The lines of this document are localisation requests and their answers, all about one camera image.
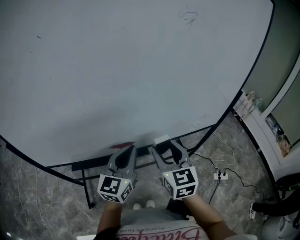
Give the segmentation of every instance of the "gray floor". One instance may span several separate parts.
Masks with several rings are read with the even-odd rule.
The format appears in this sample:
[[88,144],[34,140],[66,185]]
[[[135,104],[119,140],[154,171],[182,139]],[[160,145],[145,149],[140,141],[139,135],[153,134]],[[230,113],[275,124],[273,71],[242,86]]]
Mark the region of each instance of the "gray floor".
[[[264,165],[237,120],[229,114],[216,132],[235,154],[233,166],[227,166],[224,162],[216,162],[216,165],[220,169],[230,167],[242,177],[245,184],[256,185],[265,192],[265,197],[273,196]],[[202,131],[181,140],[186,147],[193,147],[204,133]],[[55,240],[70,240],[76,239],[76,236],[95,234],[105,203],[97,193],[98,179],[88,182],[90,198],[96,204],[95,208],[89,210],[83,187],[35,169],[7,150],[3,141],[0,141],[0,145],[0,229],[4,233],[8,232],[13,239],[22,240],[51,240],[52,234]],[[232,152],[215,135],[197,152],[212,160],[223,159],[229,164],[233,162]],[[199,156],[193,155],[191,160],[197,169],[198,193],[208,201],[217,183],[213,180],[216,169],[210,161]],[[153,157],[146,156],[139,158],[137,164],[150,161],[153,161]],[[56,170],[70,177],[81,177],[80,172],[71,172],[69,166]],[[86,175],[103,171],[103,167],[89,169]],[[139,181],[124,208],[132,208],[136,202],[145,204],[148,199],[153,199],[157,206],[167,205],[169,195],[161,186],[161,174],[157,167],[152,165],[136,172]],[[262,194],[256,194],[253,187],[243,187],[234,173],[228,173],[228,180],[220,183],[211,205],[224,216],[235,232],[259,235],[262,218],[257,216],[255,220],[249,220],[248,211],[251,202],[263,199]]]

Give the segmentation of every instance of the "white sneaker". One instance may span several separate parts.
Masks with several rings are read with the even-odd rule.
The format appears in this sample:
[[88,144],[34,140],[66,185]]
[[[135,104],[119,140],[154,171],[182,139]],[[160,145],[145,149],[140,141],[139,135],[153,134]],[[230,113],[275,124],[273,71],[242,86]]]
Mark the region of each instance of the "white sneaker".
[[265,215],[265,214],[262,213],[262,219],[263,219],[264,221],[267,221],[267,220],[268,220],[268,217],[269,217],[269,215]]
[[249,212],[249,218],[253,220],[255,218],[255,211],[252,209],[253,203],[250,204],[250,212]]
[[155,202],[153,200],[148,200],[146,202],[146,208],[155,208]]
[[133,206],[133,210],[139,210],[139,209],[142,209],[142,206],[141,206],[141,204],[136,203],[136,204]]

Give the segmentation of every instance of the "red object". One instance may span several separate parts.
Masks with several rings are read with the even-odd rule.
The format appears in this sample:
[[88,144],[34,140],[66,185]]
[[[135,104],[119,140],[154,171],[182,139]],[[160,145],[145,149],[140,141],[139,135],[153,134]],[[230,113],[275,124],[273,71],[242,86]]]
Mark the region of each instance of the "red object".
[[117,144],[117,145],[113,145],[110,148],[112,149],[121,149],[121,148],[125,148],[128,146],[133,145],[135,142],[125,142],[125,143],[121,143],[121,144]]

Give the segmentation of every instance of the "power strip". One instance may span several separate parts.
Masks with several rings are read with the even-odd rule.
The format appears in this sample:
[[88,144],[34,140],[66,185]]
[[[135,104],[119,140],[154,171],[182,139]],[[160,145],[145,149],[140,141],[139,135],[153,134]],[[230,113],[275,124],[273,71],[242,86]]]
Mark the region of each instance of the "power strip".
[[221,175],[219,176],[217,173],[214,173],[214,180],[228,180],[228,174],[226,173],[225,176],[223,175],[223,173],[221,173]]

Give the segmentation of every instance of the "forearm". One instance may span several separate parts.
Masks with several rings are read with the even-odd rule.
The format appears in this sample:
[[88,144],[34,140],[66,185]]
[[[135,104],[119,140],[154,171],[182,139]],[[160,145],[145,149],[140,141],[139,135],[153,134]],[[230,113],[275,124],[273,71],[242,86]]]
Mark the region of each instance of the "forearm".
[[218,211],[207,204],[198,194],[183,198],[183,201],[193,214],[197,224],[204,230],[215,223],[223,221]]
[[183,198],[185,205],[189,208],[197,224],[204,229],[209,239],[223,240],[236,235],[228,228],[222,216],[207,204],[199,195]]
[[97,234],[106,228],[117,227],[121,224],[122,204],[107,202],[98,225]]

